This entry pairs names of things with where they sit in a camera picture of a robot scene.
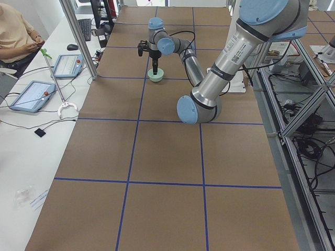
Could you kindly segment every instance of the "green bowl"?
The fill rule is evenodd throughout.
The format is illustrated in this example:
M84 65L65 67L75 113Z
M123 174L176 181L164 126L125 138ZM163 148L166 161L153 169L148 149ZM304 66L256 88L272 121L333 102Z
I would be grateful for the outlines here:
M162 80L163 75L164 75L164 71L162 69L160 69L160 68L158 68L158 70L157 70L157 75L153 74L153 70L152 69L150 69L148 71L148 77L153 82L159 82L160 80Z

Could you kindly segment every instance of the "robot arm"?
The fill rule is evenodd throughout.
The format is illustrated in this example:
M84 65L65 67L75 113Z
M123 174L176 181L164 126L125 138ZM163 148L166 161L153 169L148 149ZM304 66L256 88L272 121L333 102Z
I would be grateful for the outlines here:
M189 96L178 101L179 118L189 124L216 119L221 113L219 94L258 44L293 40L306 33L308 5L309 0L242 0L236 32L207 75L189 41L169 36L161 19L150 19L149 53L178 53L194 86Z

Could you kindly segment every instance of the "person's hand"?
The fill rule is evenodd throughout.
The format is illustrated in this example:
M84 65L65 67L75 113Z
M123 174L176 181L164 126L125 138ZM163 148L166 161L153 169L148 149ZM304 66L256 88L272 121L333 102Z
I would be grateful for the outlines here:
M42 39L41 37L37 37L35 42L37 43L37 46L39 48L41 48L43 46L43 44L45 43L44 39Z
M34 51L37 51L38 46L36 43L26 43L22 47L23 54L26 53L32 53Z

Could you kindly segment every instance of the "computer monitor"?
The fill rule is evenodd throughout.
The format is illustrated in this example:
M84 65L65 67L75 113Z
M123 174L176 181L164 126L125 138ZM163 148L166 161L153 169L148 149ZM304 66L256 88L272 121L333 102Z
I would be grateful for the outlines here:
M97 29L105 29L105 32L110 34L113 27L113 16L111 15L108 0L91 0L91 7Z

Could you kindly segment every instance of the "blue tablet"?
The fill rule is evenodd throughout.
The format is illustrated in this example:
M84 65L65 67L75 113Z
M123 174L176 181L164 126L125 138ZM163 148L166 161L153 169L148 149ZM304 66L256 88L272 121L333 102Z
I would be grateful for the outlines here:
M55 89L54 83L32 81L11 104L10 109L37 112L46 104Z
M53 67L53 74L56 78L74 78L78 76L83 68L83 56L80 55L59 55Z

